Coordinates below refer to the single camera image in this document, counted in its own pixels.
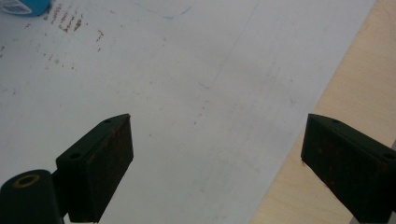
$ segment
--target white paper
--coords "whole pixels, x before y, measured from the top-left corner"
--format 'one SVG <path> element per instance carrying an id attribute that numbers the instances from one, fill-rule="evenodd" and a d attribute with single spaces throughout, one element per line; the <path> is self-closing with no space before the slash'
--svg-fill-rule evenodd
<path id="1" fill-rule="evenodd" d="M 57 0 L 0 15 L 0 183 L 132 115 L 101 223 L 248 223 L 374 0 Z"/>

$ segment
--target wooden surface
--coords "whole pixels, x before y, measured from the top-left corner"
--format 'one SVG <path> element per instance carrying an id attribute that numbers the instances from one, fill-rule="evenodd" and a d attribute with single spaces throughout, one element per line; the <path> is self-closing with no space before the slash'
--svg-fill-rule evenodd
<path id="1" fill-rule="evenodd" d="M 315 113 L 391 147 L 396 139 L 396 1 L 379 0 L 318 102 Z M 349 223 L 352 215 L 300 158 L 304 130 L 251 224 Z"/>

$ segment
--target screw hole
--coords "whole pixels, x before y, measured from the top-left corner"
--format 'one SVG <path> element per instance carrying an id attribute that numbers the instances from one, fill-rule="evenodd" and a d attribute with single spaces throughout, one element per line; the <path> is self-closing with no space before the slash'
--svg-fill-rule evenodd
<path id="1" fill-rule="evenodd" d="M 26 187 L 29 187 L 33 185 L 35 182 L 38 181 L 40 178 L 40 175 L 24 175 L 23 177 L 20 177 L 17 179 L 17 181 L 14 182 L 13 186 L 16 189 L 23 189 Z"/>
<path id="2" fill-rule="evenodd" d="M 390 153 L 384 154 L 384 157 L 385 157 L 385 159 L 388 159 L 388 160 L 395 160 L 396 159 L 396 156 L 393 155 L 393 154 L 390 154 Z"/>
<path id="3" fill-rule="evenodd" d="M 79 154 L 79 153 L 73 153 L 73 154 L 70 156 L 70 159 L 75 160 L 75 159 L 78 159 L 80 156 L 81 156 L 81 154 Z"/>

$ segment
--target metal ring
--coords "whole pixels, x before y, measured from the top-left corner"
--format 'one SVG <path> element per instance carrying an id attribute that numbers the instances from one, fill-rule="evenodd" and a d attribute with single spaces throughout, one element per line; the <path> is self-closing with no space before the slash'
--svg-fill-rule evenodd
<path id="1" fill-rule="evenodd" d="M 12 186 L 16 189 L 23 189 L 33 185 L 38 179 L 40 179 L 40 175 L 37 174 L 24 175 L 18 178 Z"/>

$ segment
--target blue object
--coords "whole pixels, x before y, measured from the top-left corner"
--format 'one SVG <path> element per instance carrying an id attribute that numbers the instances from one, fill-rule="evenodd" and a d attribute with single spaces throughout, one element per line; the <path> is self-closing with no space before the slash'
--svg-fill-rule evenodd
<path id="1" fill-rule="evenodd" d="M 50 6 L 50 0 L 0 0 L 0 11 L 23 17 L 43 14 Z"/>

